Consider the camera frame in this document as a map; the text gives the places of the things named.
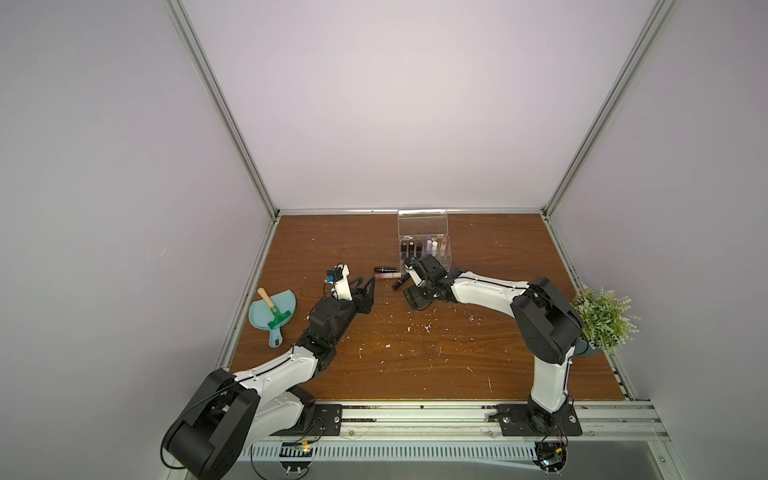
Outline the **black silver band lipstick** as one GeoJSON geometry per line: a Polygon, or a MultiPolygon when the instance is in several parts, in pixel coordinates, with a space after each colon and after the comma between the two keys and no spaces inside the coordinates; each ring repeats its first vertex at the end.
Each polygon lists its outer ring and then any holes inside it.
{"type": "Polygon", "coordinates": [[[395,283],[392,285],[392,289],[393,289],[394,291],[397,291],[397,290],[399,290],[399,289],[400,289],[400,288],[402,288],[402,287],[403,287],[403,285],[404,285],[404,284],[406,284],[406,283],[407,283],[409,280],[410,280],[410,275],[409,275],[409,274],[403,274],[403,275],[402,275],[402,276],[401,276],[401,277],[400,277],[400,278],[399,278],[399,279],[398,279],[398,280],[397,280],[397,281],[396,281],[396,282],[395,282],[395,283]]]}

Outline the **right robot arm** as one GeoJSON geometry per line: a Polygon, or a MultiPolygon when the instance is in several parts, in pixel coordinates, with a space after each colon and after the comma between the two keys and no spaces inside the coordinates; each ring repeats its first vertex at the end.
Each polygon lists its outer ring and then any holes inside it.
{"type": "Polygon", "coordinates": [[[467,270],[447,271],[432,255],[410,257],[404,268],[413,281],[404,292],[413,310],[440,300],[480,306],[513,318],[534,356],[530,407],[549,415],[563,410],[583,320],[551,280],[505,281],[467,270]]]}

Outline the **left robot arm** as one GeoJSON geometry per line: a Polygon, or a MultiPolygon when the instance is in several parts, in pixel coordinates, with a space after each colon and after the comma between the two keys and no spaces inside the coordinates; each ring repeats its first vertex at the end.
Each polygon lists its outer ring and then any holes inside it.
{"type": "Polygon", "coordinates": [[[220,479],[244,447],[283,430],[309,432],[316,399],[301,385],[328,368],[346,330],[371,312],[374,298],[374,278],[335,281],[284,354],[248,370],[209,373],[166,430],[160,460],[170,455],[197,479],[220,479]]]}

